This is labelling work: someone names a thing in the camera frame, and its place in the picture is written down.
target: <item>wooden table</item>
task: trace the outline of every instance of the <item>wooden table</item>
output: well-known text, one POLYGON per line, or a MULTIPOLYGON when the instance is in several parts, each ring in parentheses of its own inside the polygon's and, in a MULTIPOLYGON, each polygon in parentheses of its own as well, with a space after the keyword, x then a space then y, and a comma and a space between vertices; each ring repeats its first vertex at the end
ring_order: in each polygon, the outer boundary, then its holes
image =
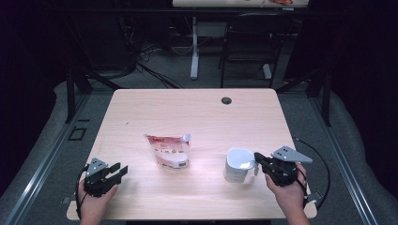
MULTIPOLYGON (((107 219, 284 218, 264 175, 249 172, 243 184, 223 178, 228 150, 245 147, 265 156, 292 146, 272 89, 117 90, 93 145, 91 158, 129 165, 111 200, 107 219), (231 98, 228 105, 222 98, 231 98), (190 165, 180 171, 157 165, 145 134, 191 134, 190 165)), ((76 205, 69 219, 78 219, 76 205)), ((305 208, 316 215, 313 203, 305 208)))

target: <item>snack bag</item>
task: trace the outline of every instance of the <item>snack bag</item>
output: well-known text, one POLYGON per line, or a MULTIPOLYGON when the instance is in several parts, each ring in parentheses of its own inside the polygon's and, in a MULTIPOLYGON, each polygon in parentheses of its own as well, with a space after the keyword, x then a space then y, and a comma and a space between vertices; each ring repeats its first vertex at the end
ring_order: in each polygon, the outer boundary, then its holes
POLYGON ((288 6, 293 4, 293 0, 270 0, 270 2, 281 4, 282 6, 288 6))
POLYGON ((189 164, 191 135, 182 137, 156 137, 145 135, 155 153, 155 158, 163 167, 168 169, 183 169, 189 164))

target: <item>white mug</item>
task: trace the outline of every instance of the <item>white mug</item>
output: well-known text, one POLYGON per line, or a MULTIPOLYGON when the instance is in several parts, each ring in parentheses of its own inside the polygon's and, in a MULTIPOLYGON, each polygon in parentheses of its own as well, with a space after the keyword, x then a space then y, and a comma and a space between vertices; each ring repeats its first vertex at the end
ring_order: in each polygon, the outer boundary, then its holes
POLYGON ((245 148, 231 148, 225 161, 224 178, 230 183, 243 183, 248 170, 255 165, 254 153, 245 148))

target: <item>human arm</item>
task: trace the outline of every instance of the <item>human arm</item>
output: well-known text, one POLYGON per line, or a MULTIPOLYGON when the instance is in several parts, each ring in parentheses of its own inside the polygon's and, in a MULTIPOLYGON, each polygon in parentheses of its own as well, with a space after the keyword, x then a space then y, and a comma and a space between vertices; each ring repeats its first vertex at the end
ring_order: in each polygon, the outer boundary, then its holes
MULTIPOLYGON (((299 163, 297 163, 297 167, 301 170, 301 172, 298 173, 298 180, 304 184, 304 175, 306 171, 299 163)), ((302 207, 304 193, 301 186, 297 182, 284 187, 276 186, 268 174, 266 174, 266 180, 267 187, 275 194, 276 201, 286 216, 289 225, 310 224, 302 207)))
POLYGON ((84 180, 79 183, 79 201, 81 205, 81 225, 100 224, 106 212, 108 202, 114 197, 118 186, 113 186, 106 194, 97 198, 86 194, 84 191, 84 180))

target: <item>table leg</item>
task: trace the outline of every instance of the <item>table leg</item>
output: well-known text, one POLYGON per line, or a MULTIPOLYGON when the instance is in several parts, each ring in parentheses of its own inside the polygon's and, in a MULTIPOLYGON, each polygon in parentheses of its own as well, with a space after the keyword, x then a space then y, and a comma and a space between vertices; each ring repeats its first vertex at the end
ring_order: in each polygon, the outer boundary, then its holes
POLYGON ((263 73, 264 73, 264 78, 265 79, 271 79, 272 78, 272 73, 271 73, 271 70, 269 69, 269 64, 264 64, 263 65, 263 73))
POLYGON ((198 34, 197 34, 197 22, 196 17, 192 19, 192 63, 191 63, 191 79, 198 79, 198 68, 199 68, 199 53, 198 53, 198 34))

